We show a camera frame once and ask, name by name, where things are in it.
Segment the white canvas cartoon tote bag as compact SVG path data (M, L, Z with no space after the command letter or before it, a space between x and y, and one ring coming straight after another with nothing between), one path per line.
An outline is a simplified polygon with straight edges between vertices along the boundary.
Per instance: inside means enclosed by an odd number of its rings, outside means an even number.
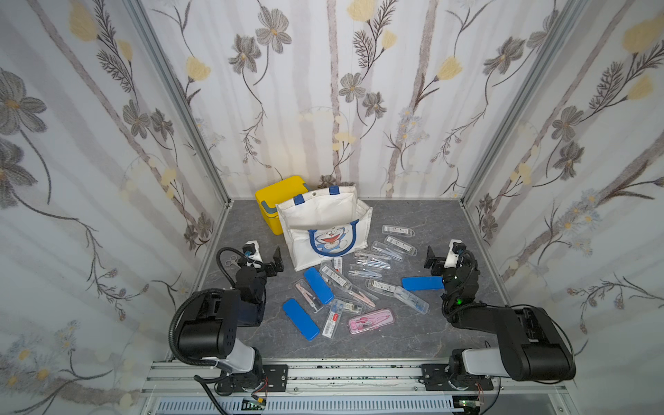
M332 186L278 204L278 219L296 271L368 246L373 208L354 186Z

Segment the clear case with red label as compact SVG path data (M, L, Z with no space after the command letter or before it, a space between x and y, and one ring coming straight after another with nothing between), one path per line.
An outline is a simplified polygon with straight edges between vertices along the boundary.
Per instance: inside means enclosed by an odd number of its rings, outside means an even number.
M343 310L344 303L341 300L335 299L330 302L330 312L323 328L323 337L328 339L332 339L334 337L337 326L342 318Z

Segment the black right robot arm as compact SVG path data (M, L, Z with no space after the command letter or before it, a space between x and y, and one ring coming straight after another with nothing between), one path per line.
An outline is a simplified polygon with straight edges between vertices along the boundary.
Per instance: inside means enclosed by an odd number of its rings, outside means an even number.
M456 329L488 333L497 340L495 348L452 351L444 370L452 388L467 389L486 378L553 385L575 377L569 339L544 309L497 306L476 299L480 270L465 244L454 242L444 257L427 247L425 268L442 278L445 320Z

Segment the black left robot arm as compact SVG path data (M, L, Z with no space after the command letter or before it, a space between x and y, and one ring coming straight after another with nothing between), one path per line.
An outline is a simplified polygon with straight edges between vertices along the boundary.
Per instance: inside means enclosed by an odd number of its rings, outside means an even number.
M221 371L214 378L195 377L208 394L266 391L260 352L245 345L238 330L263 323L268 279L285 269L281 249L266 262L259 258L257 246L247 243L240 250L223 247L214 259L230 287L199 290L179 306L169 325L171 354L184 364Z

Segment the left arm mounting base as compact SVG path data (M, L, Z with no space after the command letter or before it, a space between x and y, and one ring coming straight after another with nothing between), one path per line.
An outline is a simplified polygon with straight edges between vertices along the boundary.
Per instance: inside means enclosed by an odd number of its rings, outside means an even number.
M234 393L283 393L286 390L289 367L285 364L268 364L249 373L228 375L214 384L219 396Z

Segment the right arm mounting base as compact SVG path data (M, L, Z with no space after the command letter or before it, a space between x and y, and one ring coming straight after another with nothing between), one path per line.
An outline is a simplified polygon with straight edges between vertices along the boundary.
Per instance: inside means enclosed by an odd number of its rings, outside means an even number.
M469 375L461 367L425 363L420 368L419 382L427 392L486 392L495 389L487 375Z

